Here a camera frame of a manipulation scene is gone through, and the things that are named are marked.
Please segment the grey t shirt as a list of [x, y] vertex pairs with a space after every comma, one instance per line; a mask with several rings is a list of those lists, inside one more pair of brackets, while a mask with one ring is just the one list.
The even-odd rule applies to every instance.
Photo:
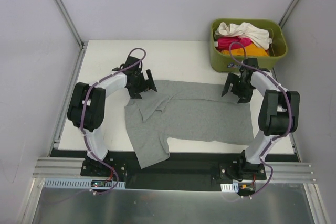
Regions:
[[125, 106], [128, 137], [141, 168], [169, 158], [168, 138], [249, 145], [254, 139], [250, 105], [219, 84], [156, 80], [157, 91]]

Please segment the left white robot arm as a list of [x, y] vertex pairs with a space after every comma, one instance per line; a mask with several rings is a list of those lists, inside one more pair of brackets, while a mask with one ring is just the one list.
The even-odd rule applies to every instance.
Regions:
[[151, 70], [142, 71], [142, 59], [128, 56], [124, 64], [93, 84], [76, 83], [70, 100], [67, 118], [82, 134], [87, 156], [95, 160], [92, 169], [99, 176], [106, 176], [111, 170], [110, 162], [105, 160], [108, 149], [100, 129], [106, 98], [124, 88], [133, 99], [141, 99], [142, 92], [157, 90]]

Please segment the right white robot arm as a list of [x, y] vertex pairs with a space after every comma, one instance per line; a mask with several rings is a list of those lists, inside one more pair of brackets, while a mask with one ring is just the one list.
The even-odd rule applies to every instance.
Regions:
[[265, 157], [275, 143], [298, 127], [300, 94], [279, 84], [267, 69], [259, 67], [256, 58], [243, 60], [239, 72], [228, 74], [222, 94], [231, 92], [238, 97], [238, 103], [248, 103], [253, 91], [258, 90], [263, 97], [259, 131], [238, 160], [225, 168], [225, 175], [237, 181], [266, 179]]

